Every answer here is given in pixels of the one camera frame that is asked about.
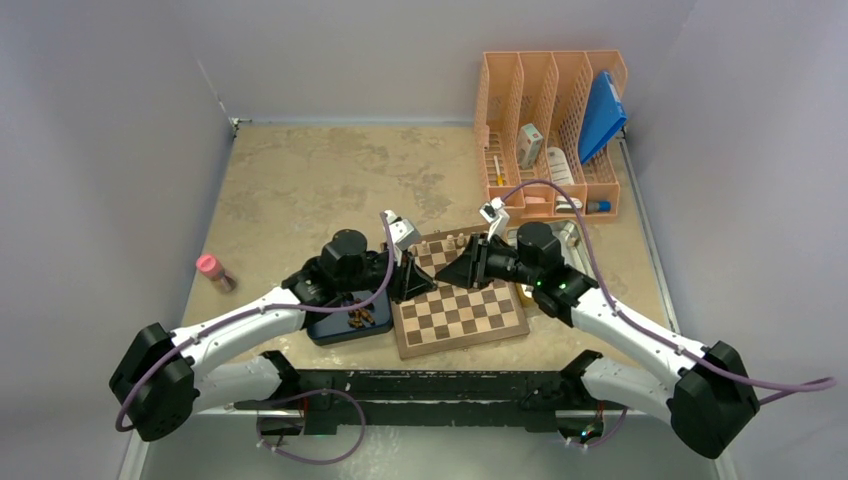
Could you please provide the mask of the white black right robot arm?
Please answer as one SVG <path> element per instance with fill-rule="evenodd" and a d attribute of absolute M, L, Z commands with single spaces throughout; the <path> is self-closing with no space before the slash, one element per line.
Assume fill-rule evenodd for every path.
<path fill-rule="evenodd" d="M 597 399 L 648 413 L 709 459 L 718 458 L 760 410 L 735 348 L 688 339 L 605 295 L 598 281 L 567 263 L 559 237 L 545 223 L 521 226 L 514 245 L 498 235 L 473 234 L 435 278 L 465 289 L 495 280 L 527 285 L 547 316 L 637 363 L 631 368 L 603 356 L 579 356 L 561 381 L 563 397 L 573 406 Z"/>

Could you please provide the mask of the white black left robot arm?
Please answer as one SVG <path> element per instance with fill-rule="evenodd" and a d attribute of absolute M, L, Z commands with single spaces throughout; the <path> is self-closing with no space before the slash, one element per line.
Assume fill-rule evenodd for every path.
<path fill-rule="evenodd" d="M 233 357 L 364 308 L 381 294 L 401 303 L 433 291 L 433 278 L 409 251 L 421 239 L 417 229 L 395 219 L 385 230 L 380 252 L 368 250 L 361 232 L 338 231 L 280 286 L 213 320 L 172 331 L 160 323 L 141 329 L 108 382 L 120 403 L 116 430 L 136 431 L 147 442 L 162 439 L 199 411 L 202 379 Z"/>

